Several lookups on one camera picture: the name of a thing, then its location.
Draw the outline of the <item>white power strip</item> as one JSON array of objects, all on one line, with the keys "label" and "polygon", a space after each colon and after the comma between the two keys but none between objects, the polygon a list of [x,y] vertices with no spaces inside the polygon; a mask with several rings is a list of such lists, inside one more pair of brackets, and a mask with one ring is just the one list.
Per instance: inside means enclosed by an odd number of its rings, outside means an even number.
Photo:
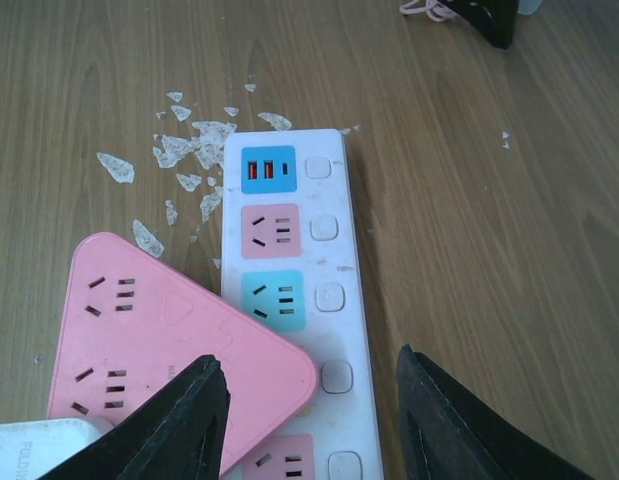
[{"label": "white power strip", "polygon": [[347,155],[334,129],[243,132],[224,147],[221,294],[304,350],[312,400],[234,479],[380,479]]}]

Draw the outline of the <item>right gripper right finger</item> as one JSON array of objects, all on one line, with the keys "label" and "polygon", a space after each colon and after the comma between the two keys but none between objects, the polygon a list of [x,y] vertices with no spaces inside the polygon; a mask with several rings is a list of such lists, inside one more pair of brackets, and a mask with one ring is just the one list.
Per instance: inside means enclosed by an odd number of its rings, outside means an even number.
[{"label": "right gripper right finger", "polygon": [[401,348],[399,431],[409,479],[588,479],[421,352]]}]

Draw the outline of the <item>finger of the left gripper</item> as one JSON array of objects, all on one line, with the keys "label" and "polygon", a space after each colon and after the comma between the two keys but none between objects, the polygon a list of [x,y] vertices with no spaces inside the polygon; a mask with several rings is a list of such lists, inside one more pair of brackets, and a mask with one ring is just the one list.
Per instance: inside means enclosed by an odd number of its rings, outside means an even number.
[{"label": "finger of the left gripper", "polygon": [[493,47],[513,43],[518,15],[517,0],[456,0],[451,10],[466,20]]}]

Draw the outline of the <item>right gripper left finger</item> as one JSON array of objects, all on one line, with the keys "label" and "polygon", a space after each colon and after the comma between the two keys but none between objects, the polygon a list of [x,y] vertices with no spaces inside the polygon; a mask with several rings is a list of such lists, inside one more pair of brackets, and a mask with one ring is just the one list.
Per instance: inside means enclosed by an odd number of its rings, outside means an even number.
[{"label": "right gripper left finger", "polygon": [[202,355],[122,423],[45,479],[218,479],[230,406],[220,362]]}]

